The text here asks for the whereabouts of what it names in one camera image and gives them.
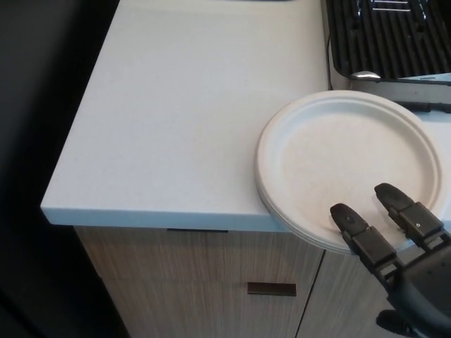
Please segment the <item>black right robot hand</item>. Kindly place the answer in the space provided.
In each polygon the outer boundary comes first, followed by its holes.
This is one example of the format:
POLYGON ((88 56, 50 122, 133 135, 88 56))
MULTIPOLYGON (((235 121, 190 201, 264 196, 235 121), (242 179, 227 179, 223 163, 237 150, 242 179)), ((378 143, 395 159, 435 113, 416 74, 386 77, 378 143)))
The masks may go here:
POLYGON ((376 324, 403 337, 450 336, 450 233, 421 202, 397 187, 380 183, 374 191, 389 217, 422 249, 403 263, 394 247, 345 204, 330 215, 351 252, 380 282, 392 309, 381 311, 376 324))

